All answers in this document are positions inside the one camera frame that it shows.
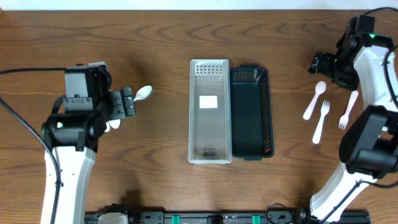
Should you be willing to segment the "pink-white plastic spoon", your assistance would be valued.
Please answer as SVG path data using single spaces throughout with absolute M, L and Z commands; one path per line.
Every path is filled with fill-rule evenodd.
M 326 83 L 324 81 L 318 82 L 316 84 L 316 86 L 315 86 L 315 94 L 314 94 L 311 102 L 309 103 L 309 105 L 307 106 L 307 109 L 305 110 L 305 112 L 303 114 L 303 119 L 304 120 L 309 120 L 310 119 L 310 117 L 311 117 L 311 115 L 313 113 L 314 107 L 316 105 L 316 102 L 318 100 L 318 97 L 322 93 L 324 93 L 325 91 L 326 91 Z

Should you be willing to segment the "white plastic fork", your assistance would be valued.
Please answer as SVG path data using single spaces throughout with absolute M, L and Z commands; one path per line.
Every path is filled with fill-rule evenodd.
M 316 126 L 316 129 L 315 129 L 313 137 L 312 137 L 312 142 L 314 144 L 320 143 L 320 139 L 322 136 L 323 123 L 325 120 L 325 116 L 329 113 L 329 111 L 330 111 L 330 102 L 327 100 L 324 100 L 322 103 L 322 107 L 321 107 L 320 119 L 318 121 L 318 124 Z

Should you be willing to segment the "pink plastic fork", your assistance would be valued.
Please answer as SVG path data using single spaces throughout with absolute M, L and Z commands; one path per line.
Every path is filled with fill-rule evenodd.
M 358 90 L 352 91 L 350 96 L 349 96 L 349 100 L 348 100 L 348 104 L 345 110 L 345 113 L 340 117 L 339 123 L 338 123 L 338 128 L 341 130 L 345 130 L 348 121 L 349 121 L 349 114 L 351 113 L 351 110 L 353 109 L 353 106 L 358 98 L 359 92 Z

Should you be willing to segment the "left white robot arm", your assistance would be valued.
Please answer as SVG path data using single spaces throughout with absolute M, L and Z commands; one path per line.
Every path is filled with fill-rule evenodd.
M 83 223 L 99 138 L 135 114 L 131 88 L 61 96 L 42 126 L 46 183 L 41 223 Z

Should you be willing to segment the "white plastic spoon under arm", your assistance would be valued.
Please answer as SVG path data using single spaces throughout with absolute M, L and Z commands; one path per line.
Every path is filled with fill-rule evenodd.
M 140 88 L 136 96 L 134 97 L 133 101 L 139 101 L 139 100 L 144 100 L 146 99 L 150 94 L 152 93 L 152 86 L 151 85 L 146 85 L 142 88 Z

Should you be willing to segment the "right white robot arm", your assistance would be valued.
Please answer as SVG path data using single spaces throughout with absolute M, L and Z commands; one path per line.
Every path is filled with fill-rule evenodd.
M 297 223 L 338 222 L 362 190 L 397 172 L 394 49 L 390 37 L 367 31 L 345 32 L 339 40 L 338 52 L 327 68 L 354 74 L 364 111 L 341 140 L 337 169 L 297 215 Z

